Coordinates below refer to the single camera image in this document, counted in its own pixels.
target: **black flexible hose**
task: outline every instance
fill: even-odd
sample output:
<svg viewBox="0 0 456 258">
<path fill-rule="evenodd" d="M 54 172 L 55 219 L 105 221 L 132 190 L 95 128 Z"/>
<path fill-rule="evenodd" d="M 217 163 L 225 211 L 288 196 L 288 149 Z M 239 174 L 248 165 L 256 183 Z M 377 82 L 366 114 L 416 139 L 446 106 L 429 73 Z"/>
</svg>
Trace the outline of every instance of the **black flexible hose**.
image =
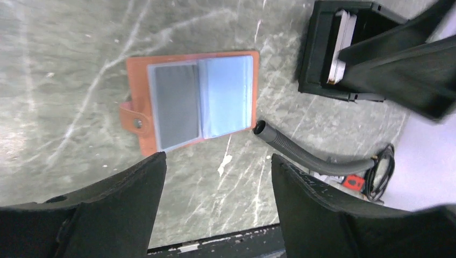
<svg viewBox="0 0 456 258">
<path fill-rule="evenodd" d="M 264 120 L 259 120 L 256 123 L 253 133 L 298 164 L 322 175 L 348 176 L 371 169 L 375 165 L 375 161 L 372 159 L 348 163 L 331 163 L 319 159 L 268 125 Z"/>
</svg>

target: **card holder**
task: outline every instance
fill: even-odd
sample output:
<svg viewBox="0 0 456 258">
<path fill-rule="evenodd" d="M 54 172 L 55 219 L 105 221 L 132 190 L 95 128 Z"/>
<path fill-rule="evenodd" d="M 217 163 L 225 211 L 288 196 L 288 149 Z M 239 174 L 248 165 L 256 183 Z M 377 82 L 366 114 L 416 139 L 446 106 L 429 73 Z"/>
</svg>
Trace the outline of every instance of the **card holder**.
<svg viewBox="0 0 456 258">
<path fill-rule="evenodd" d="M 146 156 L 253 128 L 258 70 L 257 51 L 129 58 L 123 128 Z"/>
</svg>

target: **black metal edge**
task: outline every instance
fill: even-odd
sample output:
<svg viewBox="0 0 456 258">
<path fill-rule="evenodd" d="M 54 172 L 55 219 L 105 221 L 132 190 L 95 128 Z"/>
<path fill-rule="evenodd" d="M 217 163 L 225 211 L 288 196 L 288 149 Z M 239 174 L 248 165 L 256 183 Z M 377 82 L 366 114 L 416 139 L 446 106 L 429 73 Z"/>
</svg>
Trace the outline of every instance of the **black metal edge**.
<svg viewBox="0 0 456 258">
<path fill-rule="evenodd" d="M 151 248 L 151 257 L 263 257 L 285 252 L 279 224 Z"/>
</svg>

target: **gray marble surface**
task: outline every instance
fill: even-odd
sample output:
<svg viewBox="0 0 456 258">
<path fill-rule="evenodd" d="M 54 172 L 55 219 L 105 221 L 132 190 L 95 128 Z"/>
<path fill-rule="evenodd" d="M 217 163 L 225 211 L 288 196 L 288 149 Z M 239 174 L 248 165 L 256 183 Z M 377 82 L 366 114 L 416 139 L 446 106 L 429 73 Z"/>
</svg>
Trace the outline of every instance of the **gray marble surface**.
<svg viewBox="0 0 456 258">
<path fill-rule="evenodd" d="M 382 0 L 411 17 L 428 1 Z M 122 130 L 125 58 L 257 49 L 258 113 L 321 157 L 370 156 L 408 114 L 299 94 L 310 0 L 0 0 L 0 205 L 43 202 L 141 160 Z M 151 247 L 277 222 L 269 158 L 251 132 L 168 154 Z"/>
</svg>

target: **black plastic bracket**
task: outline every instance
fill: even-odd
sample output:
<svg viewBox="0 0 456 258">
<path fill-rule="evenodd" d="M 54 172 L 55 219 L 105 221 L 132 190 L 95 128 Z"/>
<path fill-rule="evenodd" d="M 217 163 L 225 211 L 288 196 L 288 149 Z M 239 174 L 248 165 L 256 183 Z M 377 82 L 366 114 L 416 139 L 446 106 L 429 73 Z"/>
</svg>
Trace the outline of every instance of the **black plastic bracket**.
<svg viewBox="0 0 456 258">
<path fill-rule="evenodd" d="M 334 16 L 339 10 L 357 15 L 352 44 L 379 35 L 407 21 L 374 2 L 365 1 L 316 1 L 309 21 L 304 29 L 307 39 L 301 42 L 300 65 L 297 67 L 298 91 L 320 95 L 342 101 L 369 100 L 382 102 L 383 96 L 368 92 L 358 92 L 344 85 L 344 80 L 336 84 L 326 83 L 331 67 L 332 54 L 337 38 Z"/>
</svg>

